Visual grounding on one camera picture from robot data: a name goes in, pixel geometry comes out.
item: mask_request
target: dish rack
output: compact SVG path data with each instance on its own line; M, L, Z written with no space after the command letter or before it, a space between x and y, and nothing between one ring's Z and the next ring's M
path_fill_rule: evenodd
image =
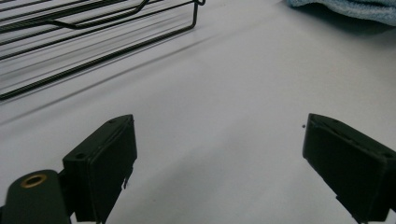
M3 0L0 101L187 32L204 4L205 0Z

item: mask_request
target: wire rack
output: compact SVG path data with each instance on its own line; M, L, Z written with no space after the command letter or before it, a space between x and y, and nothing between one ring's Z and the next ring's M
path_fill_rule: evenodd
M3 0L0 101L189 31L204 4L205 0Z

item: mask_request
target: white table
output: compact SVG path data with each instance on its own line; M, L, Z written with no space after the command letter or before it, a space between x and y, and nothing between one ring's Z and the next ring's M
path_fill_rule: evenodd
M192 32L1 103L1 204L133 114L138 159L107 223L355 223L303 159L302 125L325 115L396 149L396 29L317 10L209 0Z

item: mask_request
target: towel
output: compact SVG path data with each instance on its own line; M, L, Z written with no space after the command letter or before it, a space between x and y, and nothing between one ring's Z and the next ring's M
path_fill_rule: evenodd
M396 0L287 0L292 7L321 3L330 10L363 20L396 26Z

